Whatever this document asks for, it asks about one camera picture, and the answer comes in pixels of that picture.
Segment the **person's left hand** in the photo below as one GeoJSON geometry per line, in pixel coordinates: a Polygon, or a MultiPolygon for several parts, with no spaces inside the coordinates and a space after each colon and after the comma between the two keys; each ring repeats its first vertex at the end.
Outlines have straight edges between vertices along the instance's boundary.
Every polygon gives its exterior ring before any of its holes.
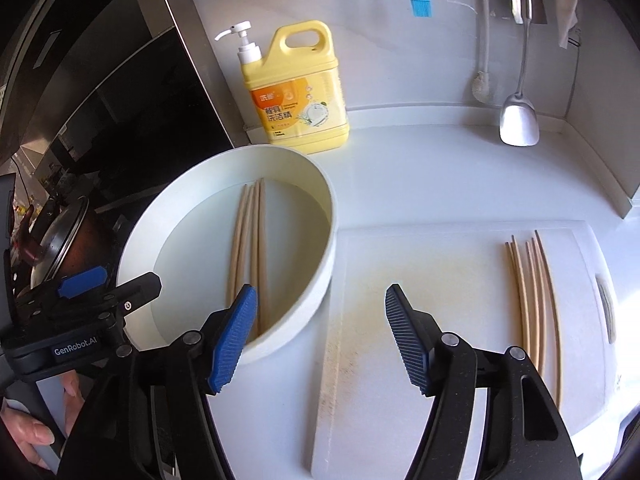
{"type": "MultiPolygon", "coordinates": [[[[79,376],[74,370],[58,375],[58,378],[60,378],[63,387],[65,432],[70,434],[85,399],[80,390],[79,376]]],[[[50,446],[54,442],[54,434],[51,429],[29,414],[9,408],[6,403],[2,404],[1,419],[26,460],[49,470],[49,466],[38,454],[36,447],[50,446]]]]}

